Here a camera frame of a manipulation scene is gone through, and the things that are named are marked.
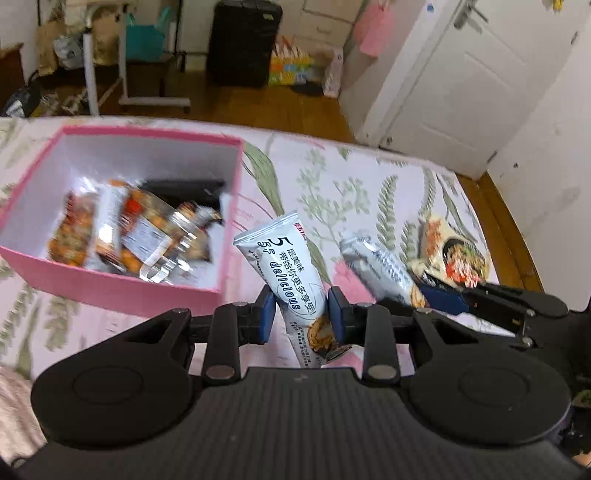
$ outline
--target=wooden baseboard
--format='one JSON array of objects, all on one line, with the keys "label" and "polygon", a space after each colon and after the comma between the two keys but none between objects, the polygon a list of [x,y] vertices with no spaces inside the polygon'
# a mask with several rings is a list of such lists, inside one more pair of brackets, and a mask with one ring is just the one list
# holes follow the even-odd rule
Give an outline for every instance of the wooden baseboard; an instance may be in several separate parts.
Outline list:
[{"label": "wooden baseboard", "polygon": [[477,183],[505,237],[524,287],[527,290],[544,291],[540,276],[535,269],[534,261],[531,258],[521,232],[517,228],[507,205],[496,189],[491,177],[488,173],[485,173]]}]

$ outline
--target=floral tablecloth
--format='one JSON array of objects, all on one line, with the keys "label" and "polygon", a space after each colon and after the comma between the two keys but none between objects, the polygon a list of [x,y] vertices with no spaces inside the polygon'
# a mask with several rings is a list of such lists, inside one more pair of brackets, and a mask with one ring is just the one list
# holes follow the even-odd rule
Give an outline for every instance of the floral tablecloth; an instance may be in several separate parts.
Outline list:
[{"label": "floral tablecloth", "polygon": [[[323,282],[340,286],[351,302],[371,301],[371,296],[340,257],[338,242],[346,232],[369,232],[404,261],[417,255],[420,222],[433,212],[486,251],[482,229],[456,176],[431,162],[312,137],[201,122],[117,117],[0,119],[3,202],[44,144],[61,126],[71,124],[132,124],[243,138],[236,233],[298,209]],[[238,249],[231,255],[226,300],[253,301],[263,282]],[[491,276],[496,281],[494,271]],[[0,264],[0,363],[16,367],[27,378],[141,321],[37,291],[6,262]],[[203,352],[204,345],[197,345],[191,373],[200,372]],[[243,369],[298,367],[279,312],[268,344],[241,347],[241,361]]]}]

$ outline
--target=door handle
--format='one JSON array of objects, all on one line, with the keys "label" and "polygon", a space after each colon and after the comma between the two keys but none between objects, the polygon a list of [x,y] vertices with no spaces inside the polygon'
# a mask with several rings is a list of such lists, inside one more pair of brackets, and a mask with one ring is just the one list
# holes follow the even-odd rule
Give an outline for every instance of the door handle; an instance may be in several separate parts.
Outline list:
[{"label": "door handle", "polygon": [[472,12],[478,15],[485,23],[488,23],[488,17],[476,8],[476,0],[467,0],[464,6],[460,9],[453,26],[461,30],[470,18]]}]

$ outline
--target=brown paper bag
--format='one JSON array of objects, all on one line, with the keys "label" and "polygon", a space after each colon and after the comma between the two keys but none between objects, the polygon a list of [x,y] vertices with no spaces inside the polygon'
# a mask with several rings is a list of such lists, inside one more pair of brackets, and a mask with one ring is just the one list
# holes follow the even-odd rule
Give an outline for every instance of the brown paper bag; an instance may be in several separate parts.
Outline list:
[{"label": "brown paper bag", "polygon": [[119,28],[121,16],[104,9],[92,22],[93,57],[97,65],[117,65],[119,61]]},{"label": "brown paper bag", "polygon": [[65,33],[66,26],[64,25],[63,20],[54,20],[37,27],[37,32],[35,33],[35,47],[39,58],[40,76],[51,75],[57,70],[57,57],[53,51],[51,41]]}]

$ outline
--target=wooden floor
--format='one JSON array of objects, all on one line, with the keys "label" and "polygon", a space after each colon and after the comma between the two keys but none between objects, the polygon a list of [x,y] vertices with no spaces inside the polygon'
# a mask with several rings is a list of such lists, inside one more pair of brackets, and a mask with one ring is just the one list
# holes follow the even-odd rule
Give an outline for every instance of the wooden floor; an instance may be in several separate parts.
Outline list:
[{"label": "wooden floor", "polygon": [[[145,71],[130,71],[130,94],[157,95],[158,82],[147,68]],[[104,104],[102,113],[187,118],[355,143],[337,100],[301,95],[289,87],[219,87],[208,84],[200,74],[186,73],[175,74],[169,79],[167,94],[188,96],[191,99],[190,113],[184,113],[180,108],[144,106],[130,106],[123,110],[116,102],[117,94]],[[490,177],[485,175],[478,182],[461,177],[460,182],[482,225],[500,283],[541,291],[524,241]]]}]

